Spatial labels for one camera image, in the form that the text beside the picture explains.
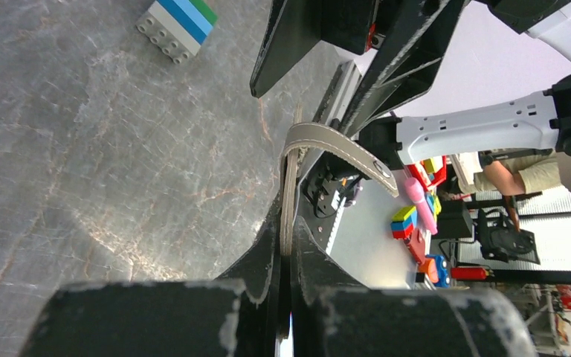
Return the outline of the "beige card holder wallet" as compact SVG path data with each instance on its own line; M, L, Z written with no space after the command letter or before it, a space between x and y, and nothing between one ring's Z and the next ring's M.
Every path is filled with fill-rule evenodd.
M304 123L300 117L298 112L294 125L288 130L281 154L279 242L283 257L290 256L292 252L293 224L301 181L312 175L312 169L323 156L333 155L378 182L391 196L399 196L392 170L381 159L336 129L322 123Z

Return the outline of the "stacked toy brick block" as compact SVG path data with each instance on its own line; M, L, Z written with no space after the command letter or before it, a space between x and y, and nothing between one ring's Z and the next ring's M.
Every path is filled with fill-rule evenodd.
M197 55L217 19L204 1L158 0L135 27L175 64L181 64Z

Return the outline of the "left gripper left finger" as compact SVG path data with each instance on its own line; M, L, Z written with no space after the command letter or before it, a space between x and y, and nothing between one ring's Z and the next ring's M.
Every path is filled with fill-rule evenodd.
M43 307L22 356L275 356L280 201L212 280L81 282Z

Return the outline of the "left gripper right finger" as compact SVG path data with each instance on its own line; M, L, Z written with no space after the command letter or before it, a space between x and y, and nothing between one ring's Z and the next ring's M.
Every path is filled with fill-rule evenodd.
M512 302L490 289L371 289L297 217L290 257L296 356L535 356Z

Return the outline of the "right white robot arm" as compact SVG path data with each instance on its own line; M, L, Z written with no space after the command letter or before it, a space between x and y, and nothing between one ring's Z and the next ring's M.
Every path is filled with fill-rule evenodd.
M488 1L517 33L571 62L571 1ZM319 42L377 53L337 129L298 124L285 153L324 151L354 167L396 170L426 158L487 149L553 149L571 156L571 75L550 89L446 115L386 118L427 93L457 26L463 1L274 1L251 75L261 97Z

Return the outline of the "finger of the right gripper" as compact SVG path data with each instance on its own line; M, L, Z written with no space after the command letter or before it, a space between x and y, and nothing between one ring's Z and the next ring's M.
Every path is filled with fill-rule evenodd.
M371 48L378 8L378 1L273 1L249 82L251 95L266 94L319 42L364 54Z
M464 8L464 1L399 2L342 117L343 134L353 136L430 90Z

